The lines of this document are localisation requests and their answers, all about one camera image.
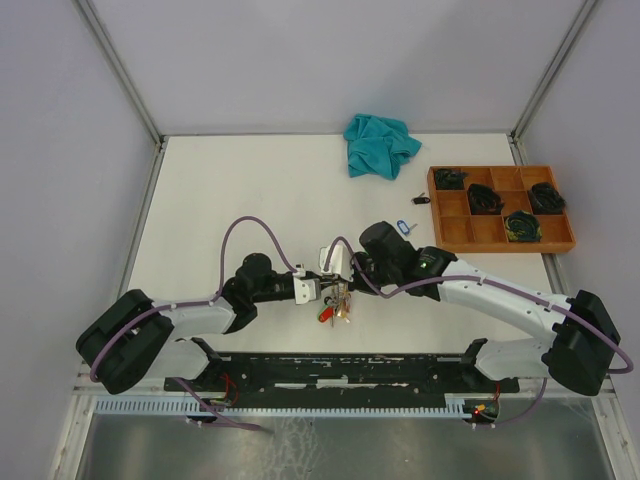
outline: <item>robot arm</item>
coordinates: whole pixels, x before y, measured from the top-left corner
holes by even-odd
[[[369,227],[360,237],[364,252],[351,255],[334,249],[321,251],[321,274],[298,267],[296,273],[278,274],[263,254],[245,258],[214,302],[154,302],[140,290],[127,292],[79,338],[76,349],[92,365],[107,342],[143,312],[151,314],[135,331],[113,344],[98,369],[110,393],[121,393],[142,378],[196,378],[214,358],[202,343],[188,340],[198,335],[229,334],[244,328],[257,316],[255,304],[294,299],[306,303],[337,281],[349,288],[376,293],[385,285],[398,285],[414,296],[464,305],[498,318],[532,338],[512,342],[475,340],[463,361],[491,380],[511,377],[553,377],[584,395],[596,395],[613,358],[613,351],[554,306],[573,312],[620,341],[600,299],[581,291],[575,299],[527,290],[490,276],[452,253],[435,247],[414,247],[386,222]],[[434,281],[454,277],[449,281]],[[429,284],[414,286],[429,279]]]

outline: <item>white wall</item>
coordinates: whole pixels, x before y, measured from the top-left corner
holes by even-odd
[[[511,130],[582,0],[94,0],[160,130]]]
[[[0,6],[0,478],[48,473],[153,155],[69,0]]]
[[[578,245],[561,257],[572,290],[599,294],[640,365],[640,2],[602,2],[525,136],[550,164]],[[640,447],[640,370],[614,379]]]

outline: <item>teal cloth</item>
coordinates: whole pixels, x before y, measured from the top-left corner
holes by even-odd
[[[395,180],[400,167],[409,163],[422,143],[409,136],[404,122],[358,114],[344,132],[350,177],[376,173]]]

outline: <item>wooden tray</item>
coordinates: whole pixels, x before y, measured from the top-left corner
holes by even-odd
[[[469,174],[464,190],[437,190],[434,172],[452,168]],[[506,216],[516,210],[533,212],[527,191],[536,183],[549,182],[558,186],[551,167],[547,166],[473,166],[431,167],[427,175],[433,225],[438,247],[454,253],[565,253],[576,245],[569,219],[562,215],[535,215],[540,222],[542,238],[537,243],[507,240]],[[472,183],[487,185],[505,203],[501,215],[471,215],[467,189]]]

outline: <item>tabletop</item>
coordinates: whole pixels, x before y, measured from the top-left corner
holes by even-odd
[[[417,224],[414,247],[435,245],[427,192],[431,165],[512,165],[503,134],[417,134],[418,154],[395,181],[350,178],[340,135],[171,137],[145,223],[129,288],[179,301],[213,294],[229,224],[243,215],[264,220],[289,261],[318,271],[318,252],[337,235],[356,250],[358,237],[381,220]],[[229,240],[226,277],[249,253],[267,254],[284,272],[267,234],[244,222]],[[549,291],[539,254],[464,254],[468,262],[505,279]],[[526,335],[481,313],[400,294],[384,300],[355,293],[351,323],[319,323],[320,302],[258,304],[258,317],[240,332],[203,336],[215,350],[256,352],[458,353],[476,338]]]

